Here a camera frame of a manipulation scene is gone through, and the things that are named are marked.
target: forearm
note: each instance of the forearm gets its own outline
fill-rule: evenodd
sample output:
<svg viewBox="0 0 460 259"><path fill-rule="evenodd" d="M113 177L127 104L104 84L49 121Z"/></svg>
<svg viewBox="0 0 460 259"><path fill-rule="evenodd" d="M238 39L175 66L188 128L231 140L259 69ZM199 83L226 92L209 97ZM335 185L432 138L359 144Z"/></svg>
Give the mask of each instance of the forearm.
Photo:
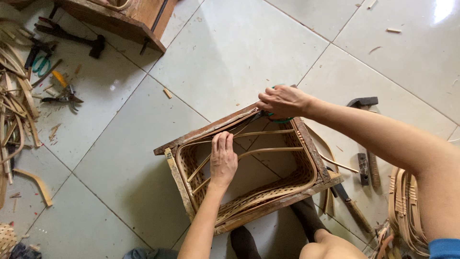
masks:
<svg viewBox="0 0 460 259"><path fill-rule="evenodd" d="M209 258L214 225L225 191L226 189L209 184L206 196L180 248L178 259Z"/></svg>
<svg viewBox="0 0 460 259"><path fill-rule="evenodd" d="M415 175L458 160L459 150L448 142L372 112L316 100L305 117L341 132L383 160Z"/></svg>
<svg viewBox="0 0 460 259"><path fill-rule="evenodd" d="M429 240L460 238L460 151L447 141L372 112L314 100L305 117L337 130L415 175Z"/></svg>

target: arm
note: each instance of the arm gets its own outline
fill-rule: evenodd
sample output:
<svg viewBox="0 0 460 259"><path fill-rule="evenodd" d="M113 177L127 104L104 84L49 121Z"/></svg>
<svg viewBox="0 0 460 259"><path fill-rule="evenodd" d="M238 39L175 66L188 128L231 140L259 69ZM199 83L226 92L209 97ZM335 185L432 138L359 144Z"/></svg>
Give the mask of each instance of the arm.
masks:
<svg viewBox="0 0 460 259"><path fill-rule="evenodd" d="M428 241L460 238L460 150L428 132L372 112L334 105L288 86L260 93L260 109L273 118L303 116L352 138L417 179Z"/></svg>
<svg viewBox="0 0 460 259"><path fill-rule="evenodd" d="M218 133L212 145L211 181L180 248L178 259L209 258L220 202L238 167L238 156L233 152L233 134L226 131Z"/></svg>

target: finger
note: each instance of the finger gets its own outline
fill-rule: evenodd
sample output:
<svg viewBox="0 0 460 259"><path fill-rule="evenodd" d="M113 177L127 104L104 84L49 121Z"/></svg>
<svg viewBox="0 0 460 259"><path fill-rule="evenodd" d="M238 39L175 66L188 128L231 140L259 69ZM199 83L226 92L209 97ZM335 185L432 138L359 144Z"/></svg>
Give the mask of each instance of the finger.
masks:
<svg viewBox="0 0 460 259"><path fill-rule="evenodd" d="M236 153L233 153L233 159L235 160L235 165L238 168L238 155Z"/></svg>
<svg viewBox="0 0 460 259"><path fill-rule="evenodd" d="M227 152L233 152L233 134L228 135L225 149L227 150Z"/></svg>
<svg viewBox="0 0 460 259"><path fill-rule="evenodd" d="M273 107L271 105L266 104L266 103L264 103L262 101L256 102L256 106L260 110L264 110L264 111L268 111L268 112L273 110Z"/></svg>
<svg viewBox="0 0 460 259"><path fill-rule="evenodd" d="M268 95L266 93L259 93L259 99L261 101L264 101L266 103L269 103L272 99L271 99L271 95Z"/></svg>
<svg viewBox="0 0 460 259"><path fill-rule="evenodd" d="M275 86L275 90L283 89L283 88L285 88L285 87L286 87L286 86L283 85L283 84L277 84L277 85Z"/></svg>
<svg viewBox="0 0 460 259"><path fill-rule="evenodd" d="M265 89L265 92L268 94L268 95L273 95L275 93L275 90L271 87L267 87Z"/></svg>
<svg viewBox="0 0 460 259"><path fill-rule="evenodd" d="M229 135L228 131L224 131L219 136L218 141L218 150L223 151L225 150L225 142L227 141L227 136Z"/></svg>
<svg viewBox="0 0 460 259"><path fill-rule="evenodd" d="M217 140L219 139L220 134L221 134L221 133L217 133L217 134L214 136L214 138L213 138L213 141L212 141L212 143L213 143L213 147L212 147L213 153L216 153L217 150L218 150Z"/></svg>

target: hand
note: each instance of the hand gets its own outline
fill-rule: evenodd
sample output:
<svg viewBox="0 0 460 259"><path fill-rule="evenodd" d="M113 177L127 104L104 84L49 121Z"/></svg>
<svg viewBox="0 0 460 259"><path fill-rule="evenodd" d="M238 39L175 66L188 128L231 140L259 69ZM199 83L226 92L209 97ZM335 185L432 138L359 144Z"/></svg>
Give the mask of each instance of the hand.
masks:
<svg viewBox="0 0 460 259"><path fill-rule="evenodd" d="M218 133L213 138L210 184L226 189L237 168L238 155L233 152L233 134L227 131Z"/></svg>
<svg viewBox="0 0 460 259"><path fill-rule="evenodd" d="M309 106L315 97L308 95L302 90L287 85L276 85L275 88L265 89L265 93L259 93L256 103L257 108L272 112L271 119L288 117L306 117Z"/></svg>

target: foot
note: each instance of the foot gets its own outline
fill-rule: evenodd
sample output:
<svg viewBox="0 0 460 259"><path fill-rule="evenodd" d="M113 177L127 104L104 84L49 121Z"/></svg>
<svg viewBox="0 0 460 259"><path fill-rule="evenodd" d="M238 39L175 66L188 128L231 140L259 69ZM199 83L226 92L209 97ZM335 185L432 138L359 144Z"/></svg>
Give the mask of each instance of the foot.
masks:
<svg viewBox="0 0 460 259"><path fill-rule="evenodd" d="M319 229L324 229L331 233L319 219L318 214L316 213L315 203L313 202L313 198L311 196L292 204L291 209L294 211L294 214L302 224L305 235L308 238L308 242L315 242L314 235Z"/></svg>
<svg viewBox="0 0 460 259"><path fill-rule="evenodd" d="M238 259L261 259L251 232L244 226L230 233L230 241Z"/></svg>

